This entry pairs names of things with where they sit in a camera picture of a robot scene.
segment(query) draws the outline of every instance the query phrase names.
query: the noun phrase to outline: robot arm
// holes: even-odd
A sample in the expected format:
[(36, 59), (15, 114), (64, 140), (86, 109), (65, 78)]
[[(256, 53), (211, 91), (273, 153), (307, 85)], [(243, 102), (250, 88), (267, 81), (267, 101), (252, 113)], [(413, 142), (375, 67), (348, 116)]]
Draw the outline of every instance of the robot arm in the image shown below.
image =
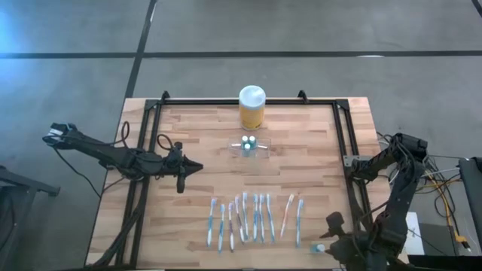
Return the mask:
[(146, 152), (139, 148), (114, 147), (112, 144), (93, 139), (78, 131), (74, 124), (53, 123), (50, 132), (43, 138), (52, 148), (77, 150), (99, 160), (106, 169), (112, 167), (127, 178), (136, 180), (146, 175), (177, 176), (177, 191), (183, 193), (185, 178), (203, 168), (203, 165), (182, 155), (182, 143), (176, 142), (167, 156)]
[(338, 235), (339, 240), (330, 245), (327, 253), (349, 270), (385, 270), (386, 263), (394, 262), (407, 238), (405, 218), (415, 194), (420, 176), (424, 172), (427, 142), (398, 133), (392, 137), (387, 149), (369, 161), (353, 160), (348, 174), (351, 179), (373, 181), (381, 169), (397, 163), (399, 173), (394, 181), (389, 199), (367, 232), (344, 233), (340, 213), (327, 217), (329, 232), (322, 237)]

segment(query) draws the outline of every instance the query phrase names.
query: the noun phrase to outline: gray floor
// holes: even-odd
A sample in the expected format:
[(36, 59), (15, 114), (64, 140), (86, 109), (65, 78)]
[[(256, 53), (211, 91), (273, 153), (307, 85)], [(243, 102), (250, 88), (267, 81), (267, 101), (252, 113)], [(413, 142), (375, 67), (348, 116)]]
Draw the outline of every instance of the gray floor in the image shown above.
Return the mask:
[[(0, 0), (0, 53), (134, 52), (147, 6)], [(482, 18), (468, 0), (163, 0), (152, 23), (151, 52), (482, 49)], [(83, 264), (98, 199), (41, 137), (52, 122), (69, 121), (112, 140), (132, 66), (133, 59), (0, 59), (0, 164), (62, 186), (55, 199), (38, 195), (16, 269)], [(379, 131), (426, 139), (432, 154), (473, 157), (482, 153), (481, 70), (480, 57), (145, 59), (134, 96), (226, 97), (246, 84), (268, 96), (367, 96)], [(105, 171), (95, 161), (66, 158), (100, 189)], [(438, 162), (450, 168), (456, 160)], [(461, 233), (476, 240), (462, 184), (452, 190)], [(421, 222), (443, 225), (434, 197), (417, 196), (412, 209)]]

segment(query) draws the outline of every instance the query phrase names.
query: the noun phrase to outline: wooden tabletop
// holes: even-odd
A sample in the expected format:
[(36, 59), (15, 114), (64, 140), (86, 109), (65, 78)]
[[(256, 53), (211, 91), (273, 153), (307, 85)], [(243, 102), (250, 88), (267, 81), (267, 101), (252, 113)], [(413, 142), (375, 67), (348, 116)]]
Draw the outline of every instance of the wooden tabletop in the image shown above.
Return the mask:
[[(348, 98), (353, 125), (361, 155), (373, 156), (380, 151), (367, 98)], [(145, 99), (127, 99), (121, 123), (130, 122), (127, 143), (135, 147)], [(246, 132), (239, 126), (235, 105), (163, 106), (159, 132), (184, 144), (184, 154), (202, 163), (204, 169), (186, 179), (186, 190), (175, 191), (175, 179), (151, 179), (139, 249), (138, 268), (144, 269), (214, 269), (214, 268), (335, 268), (339, 263), (327, 254), (312, 254), (312, 244), (326, 247), (336, 239), (319, 239), (328, 229), (325, 218), (338, 211), (345, 219), (344, 229), (352, 229), (346, 195), (337, 132), (331, 106), (267, 105), (262, 127)], [(348, 133), (343, 122), (346, 145)], [(271, 139), (270, 158), (233, 157), (227, 140), (232, 136), (254, 135)], [(156, 152), (166, 152), (156, 147)], [(105, 185), (118, 180), (118, 172), (110, 172)], [(111, 244), (121, 228), (128, 191), (128, 181), (109, 188), (103, 195), (93, 231), (87, 263), (93, 263)], [(241, 244), (235, 231), (235, 251), (229, 251), (227, 213), (224, 244), (217, 252), (220, 227), (220, 204), (227, 204), (243, 191), (249, 192), (250, 240)], [(252, 241), (252, 194), (269, 193), (272, 197), (276, 242), (270, 243), (270, 227), (264, 210), (266, 242)], [(282, 216), (289, 195), (295, 195), (289, 209), (285, 235), (279, 238)], [(371, 206), (376, 207), (389, 196), (386, 179), (368, 185)], [(206, 247), (209, 204), (216, 197), (212, 245)], [(304, 199), (301, 213), (301, 246), (295, 248), (296, 209)], [(130, 241), (126, 255), (130, 255)]]

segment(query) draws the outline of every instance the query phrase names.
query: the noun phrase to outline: black metal frame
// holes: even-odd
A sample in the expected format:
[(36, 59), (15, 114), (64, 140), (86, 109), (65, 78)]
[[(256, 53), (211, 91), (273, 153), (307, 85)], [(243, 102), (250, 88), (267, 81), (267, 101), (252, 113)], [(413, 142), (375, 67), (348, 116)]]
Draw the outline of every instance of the black metal frame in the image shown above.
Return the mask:
[[(154, 151), (155, 139), (157, 131), (160, 125), (160, 113), (163, 105), (238, 105), (238, 99), (170, 99), (168, 92), (164, 92), (161, 99), (147, 99), (144, 106), (144, 114), (142, 116), (142, 124), (139, 133), (138, 148), (143, 148), (145, 144), (145, 134), (147, 131), (147, 125), (149, 120), (149, 114), (154, 110), (154, 122), (151, 131), (151, 140), (149, 142), (148, 151)], [(353, 182), (348, 178), (346, 174), (346, 167), (343, 161), (343, 157), (347, 156), (346, 144), (343, 136), (343, 127), (341, 124), (340, 110), (343, 111), (346, 118), (346, 128), (349, 135), (349, 141), (352, 149), (352, 155), (359, 155), (358, 145), (356, 143), (355, 130), (353, 127), (352, 116), (350, 114), (349, 103), (347, 99), (308, 99), (306, 93), (301, 90), (297, 98), (293, 99), (280, 99), (273, 98), (266, 100), (267, 105), (329, 105), (333, 110), (334, 122), (337, 131), (338, 144), (340, 148), (340, 160), (344, 169), (346, 189), (348, 194), (348, 200), (350, 205), (350, 211), (352, 215), (352, 223), (354, 227), (360, 228), (359, 218), (368, 213), (370, 209), (370, 202), (368, 201), (368, 193), (363, 182), (355, 182), (358, 185), (361, 194), (362, 208), (359, 206), (355, 196), (355, 188)], [(141, 193), (137, 208), (140, 208), (141, 214), (136, 220), (136, 228), (133, 237), (133, 247), (131, 250), (130, 261), (128, 264), (124, 263), (125, 242), (119, 248), (117, 256), (113, 266), (109, 266), (109, 269), (135, 269), (137, 266), (137, 259), (139, 255), (139, 246), (142, 236), (142, 223), (144, 221), (145, 205), (147, 202), (149, 177), (145, 177), (141, 183)], [(129, 192), (127, 194), (126, 207), (124, 209), (123, 226), (126, 225), (126, 221), (133, 215), (134, 195), (136, 193), (136, 187), (139, 181), (131, 181), (129, 186)], [(368, 215), (369, 223), (373, 223), (371, 215)], [(86, 269), (96, 269), (96, 267), (86, 266)]]
[(0, 270), (6, 270), (10, 267), (10, 260), (16, 251), (15, 248), (25, 227), (26, 219), (37, 191), (48, 193), (49, 196), (57, 196), (60, 187), (54, 187), (41, 181), (15, 174), (3, 166), (0, 166), (0, 183), (2, 183), (0, 197), (10, 198), (10, 208), (14, 214), (12, 228), (9, 230), (5, 241), (3, 241), (3, 247), (0, 248)]

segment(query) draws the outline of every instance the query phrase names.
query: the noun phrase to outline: plastic container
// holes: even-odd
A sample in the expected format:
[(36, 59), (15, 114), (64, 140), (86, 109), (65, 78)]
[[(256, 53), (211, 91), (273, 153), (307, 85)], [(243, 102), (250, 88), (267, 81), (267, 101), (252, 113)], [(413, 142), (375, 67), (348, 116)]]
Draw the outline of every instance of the plastic container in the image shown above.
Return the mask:
[(229, 153), (235, 157), (270, 157), (271, 139), (256, 139), (256, 147), (249, 146), (249, 150), (243, 147), (240, 136), (232, 136), (227, 141), (227, 149)]
[(258, 129), (264, 119), (266, 93), (258, 86), (246, 86), (239, 92), (239, 119), (247, 130)]

